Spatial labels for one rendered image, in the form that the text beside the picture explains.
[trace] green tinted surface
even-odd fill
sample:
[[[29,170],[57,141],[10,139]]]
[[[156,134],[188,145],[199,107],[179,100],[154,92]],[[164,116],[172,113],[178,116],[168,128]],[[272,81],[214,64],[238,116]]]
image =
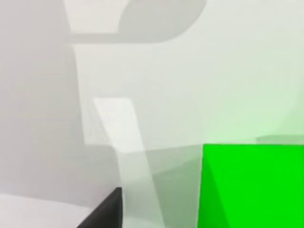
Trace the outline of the green tinted surface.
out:
[[[198,228],[304,227],[304,146],[203,150]]]

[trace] black triangular object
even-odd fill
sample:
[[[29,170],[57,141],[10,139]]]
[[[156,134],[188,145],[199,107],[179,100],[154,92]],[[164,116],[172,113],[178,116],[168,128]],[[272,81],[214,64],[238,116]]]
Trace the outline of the black triangular object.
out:
[[[122,223],[122,188],[116,188],[77,228],[122,228]]]

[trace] green object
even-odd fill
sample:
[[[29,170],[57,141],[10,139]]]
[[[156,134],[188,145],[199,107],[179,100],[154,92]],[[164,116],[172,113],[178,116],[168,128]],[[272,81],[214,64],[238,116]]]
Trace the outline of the green object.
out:
[[[303,228],[304,146],[206,144],[198,228]]]

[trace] bright green block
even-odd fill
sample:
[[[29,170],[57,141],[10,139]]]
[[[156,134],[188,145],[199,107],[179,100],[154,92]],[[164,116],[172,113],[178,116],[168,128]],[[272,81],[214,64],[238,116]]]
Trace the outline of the bright green block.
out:
[[[303,228],[304,146],[206,144],[198,228]]]

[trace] green cube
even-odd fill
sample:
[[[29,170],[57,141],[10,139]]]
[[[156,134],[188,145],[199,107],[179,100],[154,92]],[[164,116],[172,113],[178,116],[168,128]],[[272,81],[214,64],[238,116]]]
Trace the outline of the green cube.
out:
[[[304,146],[206,144],[198,228],[303,228]]]

